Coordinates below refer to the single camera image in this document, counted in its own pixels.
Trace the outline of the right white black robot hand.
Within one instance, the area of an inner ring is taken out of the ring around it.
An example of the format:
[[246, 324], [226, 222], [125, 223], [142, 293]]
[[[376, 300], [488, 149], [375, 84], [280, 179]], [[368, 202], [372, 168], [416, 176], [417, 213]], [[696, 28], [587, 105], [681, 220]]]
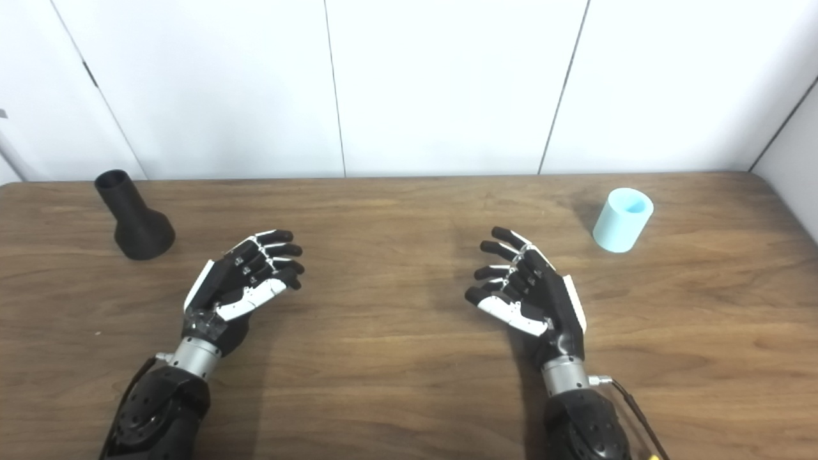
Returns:
[[520, 233], [496, 226], [480, 250], [505, 264], [474, 272], [481, 286], [470, 286], [465, 299], [480, 311], [534, 337], [534, 364], [556, 358], [585, 359], [585, 317], [572, 279], [561, 275], [540, 248]]

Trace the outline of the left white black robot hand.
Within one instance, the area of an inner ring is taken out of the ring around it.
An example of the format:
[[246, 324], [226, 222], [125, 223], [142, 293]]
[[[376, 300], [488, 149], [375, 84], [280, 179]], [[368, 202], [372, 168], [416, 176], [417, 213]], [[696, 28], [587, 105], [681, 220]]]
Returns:
[[186, 297], [182, 338], [215, 346], [222, 357], [249, 333], [254, 311], [287, 290], [301, 288], [303, 249], [294, 234], [275, 229], [243, 239], [217, 260], [208, 260]]

